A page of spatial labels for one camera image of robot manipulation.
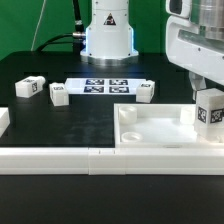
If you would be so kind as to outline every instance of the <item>white block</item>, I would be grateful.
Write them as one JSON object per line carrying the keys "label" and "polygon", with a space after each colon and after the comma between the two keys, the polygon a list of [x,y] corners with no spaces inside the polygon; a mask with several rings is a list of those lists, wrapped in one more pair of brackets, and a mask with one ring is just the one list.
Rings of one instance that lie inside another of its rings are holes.
{"label": "white block", "polygon": [[150,103],[155,91],[155,82],[145,81],[136,89],[136,102]]}
{"label": "white block", "polygon": [[127,148],[125,152],[127,175],[224,174],[224,151],[220,148]]}
{"label": "white block", "polygon": [[29,76],[15,84],[16,96],[29,98],[43,90],[45,78],[42,76]]}
{"label": "white block", "polygon": [[8,108],[0,108],[0,137],[10,124]]}
{"label": "white block", "polygon": [[218,89],[197,93],[195,131],[205,139],[214,141],[224,135],[224,92]]}
{"label": "white block", "polygon": [[88,174],[88,148],[0,148],[2,174]]}
{"label": "white block", "polygon": [[50,97],[54,106],[69,105],[68,91],[63,83],[50,84]]}

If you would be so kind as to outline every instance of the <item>black tabletop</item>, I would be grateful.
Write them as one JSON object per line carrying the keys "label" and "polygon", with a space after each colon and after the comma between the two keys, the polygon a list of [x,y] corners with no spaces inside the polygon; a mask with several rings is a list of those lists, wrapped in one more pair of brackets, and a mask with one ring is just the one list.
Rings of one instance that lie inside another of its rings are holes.
{"label": "black tabletop", "polygon": [[[15,82],[30,75],[46,78],[44,90],[16,98]],[[68,77],[151,79],[153,103],[192,103],[187,72],[165,55],[102,68],[71,53],[17,52],[0,62],[0,106],[9,107],[11,118],[0,147],[114,147],[113,105],[135,103],[135,96],[75,95],[68,107],[54,107],[48,84]],[[221,224],[223,211],[223,176],[0,176],[3,224]]]}
{"label": "black tabletop", "polygon": [[[15,95],[15,82],[44,76],[44,90],[33,97]],[[115,103],[136,103],[136,96],[70,95],[70,105],[54,107],[49,84],[67,78],[130,78],[156,82],[152,103],[191,103],[188,73],[165,55],[141,55],[122,67],[100,67],[80,62],[72,53],[17,52],[0,62],[0,105],[9,107],[11,124],[0,146],[114,147]]]}

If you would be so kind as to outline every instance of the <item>green backdrop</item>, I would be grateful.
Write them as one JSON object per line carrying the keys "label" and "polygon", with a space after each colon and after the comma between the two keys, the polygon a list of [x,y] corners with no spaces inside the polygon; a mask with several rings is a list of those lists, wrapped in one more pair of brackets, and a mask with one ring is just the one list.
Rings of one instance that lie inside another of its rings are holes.
{"label": "green backdrop", "polygon": [[[31,50],[44,0],[0,0],[0,59],[14,51]],[[79,0],[85,27],[91,22],[91,0]],[[165,0],[130,0],[130,24],[135,48],[142,53],[164,52],[168,15]],[[35,48],[48,39],[74,31],[72,0],[47,0]],[[46,50],[71,50],[50,46]]]}

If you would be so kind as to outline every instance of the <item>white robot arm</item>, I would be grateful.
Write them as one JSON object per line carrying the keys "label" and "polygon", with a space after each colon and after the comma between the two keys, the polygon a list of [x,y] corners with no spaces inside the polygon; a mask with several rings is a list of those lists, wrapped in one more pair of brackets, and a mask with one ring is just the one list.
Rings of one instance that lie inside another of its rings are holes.
{"label": "white robot arm", "polygon": [[224,1],[167,0],[166,53],[190,71],[194,91],[204,77],[224,85]]}
{"label": "white robot arm", "polygon": [[97,65],[120,65],[137,59],[134,31],[128,23],[129,0],[92,0],[81,59]]}

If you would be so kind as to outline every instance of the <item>robot logo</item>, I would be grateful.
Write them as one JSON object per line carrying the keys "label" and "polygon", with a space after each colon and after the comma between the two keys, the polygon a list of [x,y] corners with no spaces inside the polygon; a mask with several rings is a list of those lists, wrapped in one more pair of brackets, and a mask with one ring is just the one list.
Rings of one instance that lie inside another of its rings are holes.
{"label": "robot logo", "polygon": [[116,26],[116,23],[115,23],[115,20],[112,16],[112,14],[110,13],[110,15],[107,17],[104,25],[107,25],[107,26]]}

